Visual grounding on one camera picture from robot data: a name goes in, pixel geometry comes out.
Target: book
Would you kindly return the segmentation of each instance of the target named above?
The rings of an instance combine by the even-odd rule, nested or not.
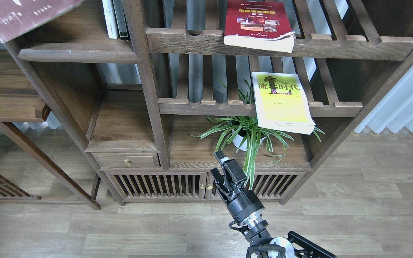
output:
[[[228,0],[224,44],[291,53],[294,39],[283,3]]]
[[[300,134],[313,132],[315,123],[297,75],[252,72],[251,77],[260,127]]]
[[[102,0],[103,11],[105,14],[106,29],[110,39],[118,38],[118,25],[116,23],[116,14],[114,13],[113,1]]]
[[[119,29],[119,37],[122,41],[130,40],[128,34],[127,21],[123,12],[122,0],[113,0],[114,12],[116,14],[116,21]]]
[[[0,0],[0,41],[5,43],[79,6],[84,0]]]

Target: yellow book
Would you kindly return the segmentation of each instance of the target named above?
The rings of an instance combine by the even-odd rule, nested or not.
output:
[[[258,125],[280,131],[311,134],[315,123],[297,75],[253,72]]]

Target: white flower pot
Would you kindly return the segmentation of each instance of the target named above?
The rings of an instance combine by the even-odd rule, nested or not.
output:
[[[259,144],[259,146],[262,145],[262,143],[264,142],[265,137],[263,137],[261,139],[261,144]],[[243,137],[240,134],[237,134],[234,139],[232,140],[232,142],[234,143],[234,145],[238,148],[238,146],[240,146],[241,141],[243,140]],[[243,145],[239,148],[239,150],[246,152],[246,146],[247,146],[247,142],[248,140],[246,140]]]

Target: book cover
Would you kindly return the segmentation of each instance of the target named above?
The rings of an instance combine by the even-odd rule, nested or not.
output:
[[[258,125],[263,128],[311,134],[315,123],[297,75],[253,72]]]
[[[114,12],[112,0],[102,0],[103,11],[105,14],[106,29],[110,39],[118,38],[118,25],[116,22],[116,14]]]
[[[130,40],[130,35],[128,34],[127,28],[127,21],[125,20],[125,13],[123,12],[122,0],[113,0],[113,6],[119,29],[119,37],[123,41]]]
[[[275,40],[293,33],[281,2],[228,1],[225,36]]]
[[[0,41],[5,43],[37,28],[84,0],[0,0]]]

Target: book spine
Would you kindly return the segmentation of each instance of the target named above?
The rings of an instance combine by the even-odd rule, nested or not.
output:
[[[102,0],[103,11],[105,13],[106,28],[110,39],[118,38],[118,25],[116,24],[116,15],[114,14],[113,2],[111,0]]]
[[[127,22],[125,21],[125,14],[123,12],[122,0],[113,0],[114,11],[116,12],[116,21],[119,29],[119,36],[121,40],[130,40],[128,34]]]

